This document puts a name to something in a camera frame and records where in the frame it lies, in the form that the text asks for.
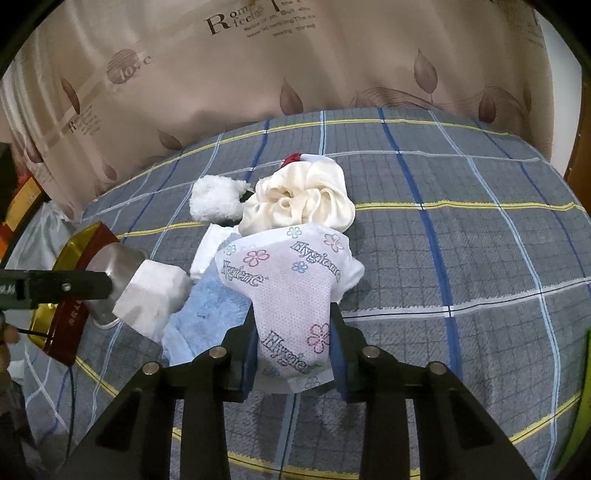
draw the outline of leaf pattern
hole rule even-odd
[[[107,162],[105,162],[103,160],[103,172],[105,172],[105,176],[110,180],[110,181],[116,181],[117,180],[117,172],[115,171],[115,169],[113,167],[111,167]]]
[[[237,124],[232,125],[225,125],[224,132],[231,132],[232,130],[237,130],[239,128],[248,127],[248,125],[252,125],[256,122],[238,122]]]
[[[105,184],[103,182],[101,182],[99,179],[94,180],[94,185],[95,185],[95,198],[100,197],[101,195],[104,194],[104,192],[106,192]]]
[[[172,135],[163,132],[162,130],[158,130],[158,139],[164,148],[168,150],[182,150],[183,146],[181,142],[179,142],[175,137]]]
[[[22,137],[21,133],[18,130],[12,130],[12,143],[14,144],[15,148],[17,149],[18,154],[22,157],[25,154],[25,139]]]
[[[486,90],[482,94],[478,105],[478,120],[486,124],[493,123],[496,117],[495,99]]]
[[[111,83],[122,85],[133,76],[137,64],[139,56],[135,51],[129,48],[119,50],[107,65],[107,77]]]
[[[283,115],[295,115],[304,112],[304,105],[301,103],[300,96],[285,79],[279,95],[279,106]]]
[[[429,95],[437,88],[437,70],[420,48],[414,59],[414,80]]]
[[[375,108],[375,107],[377,107],[377,105],[375,103],[373,103],[369,98],[364,96],[363,94],[361,94],[361,95],[357,94],[357,96],[355,98],[353,98],[353,100],[351,100],[350,107],[351,108]]]
[[[166,157],[163,155],[152,155],[151,157],[147,157],[141,161],[139,164],[142,168],[151,167],[155,163],[163,161]]]
[[[71,206],[69,205],[62,205],[62,204],[58,204],[59,208],[61,209],[62,212],[64,212],[66,214],[66,216],[70,219],[73,220],[74,219],[74,210],[72,209]]]
[[[68,82],[66,79],[62,78],[61,87],[64,89],[64,92],[70,99],[70,103],[72,104],[72,107],[74,107],[74,111],[78,115],[80,115],[80,101],[78,100],[78,95],[76,94],[76,91],[74,90],[72,84]]]
[[[523,88],[523,103],[525,104],[525,109],[531,112],[531,90],[527,84]]]
[[[373,87],[358,93],[357,97],[352,99],[349,107],[354,108],[357,99],[365,98],[373,102],[376,106],[383,108],[418,107],[478,119],[479,105],[482,97],[483,90],[480,90],[470,97],[456,99],[449,103],[437,103],[419,98],[402,90]],[[494,120],[495,125],[520,136],[525,141],[533,142],[529,114],[521,95],[517,99],[502,87],[487,86],[486,97],[489,97],[489,99],[485,99],[484,104],[490,104],[490,108],[485,108],[484,112],[494,109],[494,114],[492,111],[488,113],[489,120]]]
[[[39,149],[35,145],[35,142],[31,138],[31,135],[27,135],[27,142],[25,144],[25,150],[27,151],[27,155],[29,156],[29,160],[33,163],[43,163],[43,157],[39,152]]]

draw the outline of mattress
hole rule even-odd
[[[538,478],[551,474],[580,399],[591,326],[591,223],[552,166],[518,137],[422,109],[285,116],[185,148],[91,203],[129,247],[189,270],[206,226],[189,214],[192,183],[226,175],[251,184],[296,152],[334,158],[356,218],[345,232],[365,275],[341,303],[368,343],[400,361],[442,361],[462,379]],[[64,366],[32,345],[24,392],[51,468],[70,415]],[[74,368],[79,441],[161,348],[125,324],[86,327]],[[182,438],[178,405],[171,478]],[[418,478],[412,409],[411,477]],[[359,471],[363,405],[335,390],[253,392],[225,405],[233,479],[351,479]]]

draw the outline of black wire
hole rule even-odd
[[[49,335],[47,333],[35,332],[33,330],[27,330],[27,329],[24,329],[24,328],[17,328],[17,330],[19,331],[19,333],[23,333],[25,335],[35,335],[35,336],[38,336],[38,337],[49,338]]]
[[[76,414],[76,393],[74,392],[74,373],[72,367],[68,367],[70,373],[70,391],[72,392],[72,408],[70,410],[70,431],[68,432],[68,444],[66,446],[66,460],[70,457],[72,448],[72,436],[74,435],[74,415]]]

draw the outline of bolt head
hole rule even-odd
[[[154,375],[158,370],[160,370],[160,365],[156,362],[148,362],[142,367],[142,372],[146,375]]]
[[[375,345],[368,345],[364,346],[363,350],[361,350],[363,355],[367,358],[377,358],[379,357],[379,348]]]
[[[436,375],[443,375],[447,372],[447,367],[441,362],[433,362],[429,365],[429,370]]]
[[[224,358],[227,352],[228,351],[224,347],[218,345],[209,349],[209,356],[211,358]]]

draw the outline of red object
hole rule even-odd
[[[118,242],[115,234],[101,223],[80,254],[75,270],[85,270],[101,248],[115,242]],[[82,301],[61,301],[49,328],[51,340],[45,342],[43,351],[68,367],[74,365],[88,315],[88,309]]]
[[[19,175],[17,178],[17,189],[14,191],[14,195],[17,194],[17,192],[24,187],[24,184],[27,182],[28,179],[30,179],[33,175],[31,174],[30,171],[27,171],[27,173],[24,173],[22,175]]]
[[[293,163],[295,161],[300,161],[301,157],[301,153],[294,153],[293,155],[290,155],[289,157],[287,157],[283,163],[281,164],[281,167],[279,167],[279,169],[282,169],[283,167],[285,167],[286,165],[289,165],[290,163]]]

